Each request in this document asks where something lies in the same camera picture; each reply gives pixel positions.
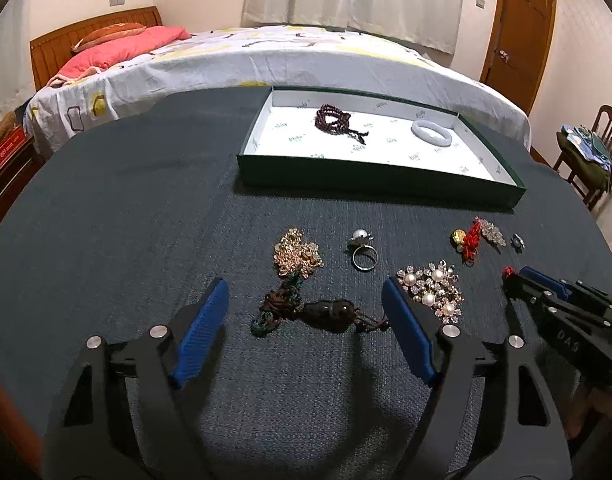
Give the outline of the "small red knot charm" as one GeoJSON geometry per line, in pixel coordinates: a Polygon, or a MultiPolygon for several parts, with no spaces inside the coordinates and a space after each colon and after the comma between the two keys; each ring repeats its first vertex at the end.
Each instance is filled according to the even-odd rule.
{"type": "Polygon", "coordinates": [[[506,280],[509,276],[513,275],[514,273],[515,273],[515,270],[511,266],[506,266],[502,270],[502,278],[506,280]]]}

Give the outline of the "large pearl flower brooch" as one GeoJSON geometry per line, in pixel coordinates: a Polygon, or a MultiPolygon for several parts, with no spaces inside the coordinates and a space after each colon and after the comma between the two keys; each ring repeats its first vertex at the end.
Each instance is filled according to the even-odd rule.
{"type": "Polygon", "coordinates": [[[441,323],[458,324],[465,299],[454,266],[445,260],[406,266],[396,272],[396,280],[413,302],[431,309],[441,323]]]}

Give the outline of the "silver crystal leaf brooch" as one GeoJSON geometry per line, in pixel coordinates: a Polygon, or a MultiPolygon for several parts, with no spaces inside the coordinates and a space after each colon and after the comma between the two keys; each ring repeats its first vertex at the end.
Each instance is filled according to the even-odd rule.
{"type": "Polygon", "coordinates": [[[484,218],[476,217],[475,221],[479,226],[479,232],[484,240],[496,249],[504,248],[506,246],[506,240],[501,230],[489,220],[484,218]]]}

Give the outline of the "dark bead cord pendant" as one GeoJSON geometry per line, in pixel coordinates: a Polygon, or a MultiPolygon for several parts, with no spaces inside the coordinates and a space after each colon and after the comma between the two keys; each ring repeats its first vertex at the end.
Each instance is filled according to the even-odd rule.
{"type": "Polygon", "coordinates": [[[353,327],[358,333],[386,332],[389,321],[386,315],[372,318],[345,298],[304,301],[301,285],[304,278],[297,271],[282,278],[277,290],[267,292],[258,313],[251,320],[251,334],[266,337],[284,321],[300,321],[332,334],[347,332],[353,327]]]}

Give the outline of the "red cord gold charm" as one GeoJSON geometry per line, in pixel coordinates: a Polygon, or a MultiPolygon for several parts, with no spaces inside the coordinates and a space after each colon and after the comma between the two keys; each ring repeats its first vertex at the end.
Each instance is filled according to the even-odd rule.
{"type": "Polygon", "coordinates": [[[481,220],[476,218],[467,231],[456,229],[450,236],[451,244],[461,255],[462,262],[473,266],[481,240],[481,220]]]}

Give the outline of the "gold rhinestone flower brooch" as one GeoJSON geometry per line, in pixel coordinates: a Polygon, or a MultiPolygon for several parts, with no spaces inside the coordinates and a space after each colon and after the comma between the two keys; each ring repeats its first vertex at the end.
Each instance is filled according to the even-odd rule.
{"type": "Polygon", "coordinates": [[[303,280],[323,266],[319,246],[308,242],[297,228],[288,229],[274,245],[273,262],[280,278],[299,276],[303,280]]]}

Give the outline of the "green jewelry tray box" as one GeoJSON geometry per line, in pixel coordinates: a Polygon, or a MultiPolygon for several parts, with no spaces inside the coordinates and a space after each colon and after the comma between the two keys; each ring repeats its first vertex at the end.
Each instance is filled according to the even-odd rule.
{"type": "Polygon", "coordinates": [[[237,162],[250,188],[387,196],[507,210],[526,186],[481,126],[461,114],[365,92],[274,87],[237,162]],[[417,139],[412,122],[452,134],[449,148],[417,139]]]}

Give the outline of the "small silver crystal earring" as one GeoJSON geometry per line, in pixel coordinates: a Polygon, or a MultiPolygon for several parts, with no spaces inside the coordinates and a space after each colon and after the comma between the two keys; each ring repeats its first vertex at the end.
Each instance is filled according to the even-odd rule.
{"type": "Polygon", "coordinates": [[[512,235],[511,243],[516,252],[523,252],[525,250],[525,242],[517,233],[512,235]]]}

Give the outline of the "clothes pile on chair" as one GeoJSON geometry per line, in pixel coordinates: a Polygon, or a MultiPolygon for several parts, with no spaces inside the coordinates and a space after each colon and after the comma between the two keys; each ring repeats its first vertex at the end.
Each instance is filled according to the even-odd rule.
{"type": "Polygon", "coordinates": [[[600,138],[586,127],[563,125],[556,133],[560,156],[555,169],[566,162],[572,172],[586,177],[592,188],[607,192],[612,186],[612,160],[600,138]]]}

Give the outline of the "wooden chair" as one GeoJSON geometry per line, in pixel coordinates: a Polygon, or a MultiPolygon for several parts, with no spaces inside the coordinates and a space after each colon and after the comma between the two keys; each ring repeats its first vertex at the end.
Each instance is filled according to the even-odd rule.
{"type": "Polygon", "coordinates": [[[592,210],[604,194],[612,192],[612,106],[602,105],[591,128],[563,125],[556,133],[560,155],[554,170],[569,169],[567,182],[592,210]]]}

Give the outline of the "wooden nightstand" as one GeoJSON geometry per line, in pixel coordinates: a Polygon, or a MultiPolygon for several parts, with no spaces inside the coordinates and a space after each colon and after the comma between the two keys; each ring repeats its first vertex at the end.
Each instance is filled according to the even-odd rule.
{"type": "Polygon", "coordinates": [[[0,167],[0,223],[42,166],[44,158],[37,152],[34,140],[28,138],[0,167]]]}

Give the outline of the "brown wooden door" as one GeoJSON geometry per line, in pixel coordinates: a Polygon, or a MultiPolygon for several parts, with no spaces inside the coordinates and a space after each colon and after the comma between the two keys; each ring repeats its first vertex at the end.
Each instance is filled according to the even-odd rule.
{"type": "Polygon", "coordinates": [[[534,106],[552,44],[556,0],[498,0],[480,81],[523,112],[534,106]]]}

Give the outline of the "red gift box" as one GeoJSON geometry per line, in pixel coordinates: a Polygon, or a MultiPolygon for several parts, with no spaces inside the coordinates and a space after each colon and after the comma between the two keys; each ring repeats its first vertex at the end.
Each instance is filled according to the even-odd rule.
{"type": "Polygon", "coordinates": [[[0,141],[0,167],[23,146],[26,139],[23,127],[18,125],[0,141]]]}

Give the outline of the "bed with patterned sheet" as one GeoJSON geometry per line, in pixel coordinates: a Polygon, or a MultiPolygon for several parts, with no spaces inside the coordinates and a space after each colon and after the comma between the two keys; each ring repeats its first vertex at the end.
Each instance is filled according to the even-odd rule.
{"type": "Polygon", "coordinates": [[[291,25],[199,32],[58,88],[42,84],[23,127],[51,156],[77,133],[144,113],[174,93],[263,86],[392,96],[452,110],[531,144],[526,113],[481,82],[391,40],[291,25]]]}

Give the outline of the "orange brown pillow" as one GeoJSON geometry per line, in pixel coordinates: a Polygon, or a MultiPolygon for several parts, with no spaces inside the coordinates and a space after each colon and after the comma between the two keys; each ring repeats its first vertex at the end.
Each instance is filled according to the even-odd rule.
{"type": "Polygon", "coordinates": [[[87,36],[80,39],[77,44],[72,47],[73,53],[79,53],[97,46],[98,44],[105,44],[105,42],[112,41],[115,39],[122,39],[129,36],[135,36],[141,34],[146,30],[146,25],[140,23],[118,23],[108,25],[90,32],[87,36]]]}

